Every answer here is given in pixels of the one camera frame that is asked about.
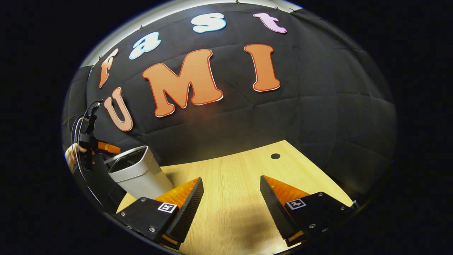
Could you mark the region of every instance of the orange letter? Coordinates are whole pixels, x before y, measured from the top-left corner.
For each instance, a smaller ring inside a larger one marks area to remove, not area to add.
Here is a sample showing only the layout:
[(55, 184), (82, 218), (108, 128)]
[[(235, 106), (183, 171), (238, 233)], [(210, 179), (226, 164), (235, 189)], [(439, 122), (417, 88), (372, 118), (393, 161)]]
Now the orange letter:
[(274, 49), (265, 44), (249, 44), (244, 47), (244, 50), (252, 55), (255, 65), (256, 82), (253, 84), (253, 89), (258, 92), (278, 89), (280, 81), (275, 77), (270, 58)]
[(192, 103), (202, 105), (222, 99), (223, 92), (217, 89), (209, 65), (212, 56), (210, 49), (195, 50), (186, 55), (177, 76), (163, 63), (155, 64), (143, 72), (143, 78), (148, 79), (153, 92), (157, 117), (163, 117), (174, 112), (174, 105), (168, 103), (165, 94), (169, 95), (181, 108), (186, 108), (189, 87), (192, 85)]
[(115, 49), (106, 60), (101, 65), (101, 81), (99, 82), (99, 88), (101, 88), (104, 83), (106, 82), (107, 78), (109, 78), (109, 74), (107, 70), (110, 70), (113, 63), (113, 56), (116, 56), (118, 53), (118, 49)]
[(116, 103), (118, 104), (118, 107), (120, 108), (121, 113), (124, 116), (124, 121), (121, 121), (118, 118), (118, 115), (116, 114), (116, 112), (112, 106), (112, 98), (108, 97), (107, 99), (104, 100), (104, 107), (109, 112), (109, 115), (113, 120), (113, 123), (116, 125), (117, 128), (119, 128), (122, 131), (131, 130), (132, 126), (133, 126), (132, 118), (130, 117), (130, 114), (126, 108), (126, 105), (124, 104), (123, 98), (121, 97), (121, 88), (120, 87), (117, 87), (115, 90), (113, 90), (112, 97), (113, 97), (113, 99), (116, 100)]

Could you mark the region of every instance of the letter m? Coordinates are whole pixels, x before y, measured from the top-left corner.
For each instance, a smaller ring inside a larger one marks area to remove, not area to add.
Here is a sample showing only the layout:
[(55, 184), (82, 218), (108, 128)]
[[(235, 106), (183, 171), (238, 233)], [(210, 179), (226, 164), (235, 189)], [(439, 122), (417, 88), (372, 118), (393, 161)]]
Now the letter m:
[(175, 106), (168, 103), (166, 95), (178, 104), (186, 108), (189, 95), (189, 87), (192, 85), (194, 105), (212, 103), (223, 98), (223, 92), (217, 89), (212, 77), (209, 58), (212, 51), (199, 49), (186, 55), (181, 67), (181, 72), (176, 75), (165, 64), (155, 64), (143, 72), (143, 78), (148, 79), (153, 92), (157, 117), (172, 114)]

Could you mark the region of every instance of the table surface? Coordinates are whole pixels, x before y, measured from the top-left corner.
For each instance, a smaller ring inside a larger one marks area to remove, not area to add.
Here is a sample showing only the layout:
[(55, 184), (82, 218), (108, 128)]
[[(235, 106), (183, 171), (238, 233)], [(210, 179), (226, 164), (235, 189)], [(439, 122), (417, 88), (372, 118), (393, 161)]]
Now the table surface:
[[(280, 158), (272, 159), (274, 153)], [(161, 167), (175, 187), (197, 177), (204, 194), (180, 253), (275, 254), (287, 247), (260, 192), (262, 175), (309, 194), (323, 191), (347, 206), (348, 195), (321, 169), (280, 141), (224, 157)], [(118, 211), (136, 199), (125, 195)]]

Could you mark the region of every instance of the light blue letter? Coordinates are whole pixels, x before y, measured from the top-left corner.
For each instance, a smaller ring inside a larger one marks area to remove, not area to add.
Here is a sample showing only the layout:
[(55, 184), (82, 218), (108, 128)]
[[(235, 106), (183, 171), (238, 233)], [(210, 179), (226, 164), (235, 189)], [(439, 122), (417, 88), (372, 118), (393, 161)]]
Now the light blue letter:
[(227, 25), (227, 22), (222, 20), (224, 17), (218, 12), (199, 15), (192, 19), (192, 24), (197, 25), (193, 27), (193, 30), (197, 33), (204, 33), (222, 29)]
[(138, 40), (134, 44), (134, 49), (129, 55), (130, 59), (136, 59), (141, 56), (144, 52), (149, 52), (154, 50), (159, 44), (160, 40), (157, 39), (159, 36), (159, 32), (153, 32), (151, 34), (147, 34)]

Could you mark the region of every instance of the trash bin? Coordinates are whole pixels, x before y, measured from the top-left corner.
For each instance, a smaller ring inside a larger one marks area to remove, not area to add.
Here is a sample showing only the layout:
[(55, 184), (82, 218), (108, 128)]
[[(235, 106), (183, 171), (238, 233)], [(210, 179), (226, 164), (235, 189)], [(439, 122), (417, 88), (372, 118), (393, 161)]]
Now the trash bin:
[(109, 176), (135, 198), (154, 199), (174, 188), (148, 146), (118, 154), (104, 164), (112, 161), (115, 163), (108, 171)]

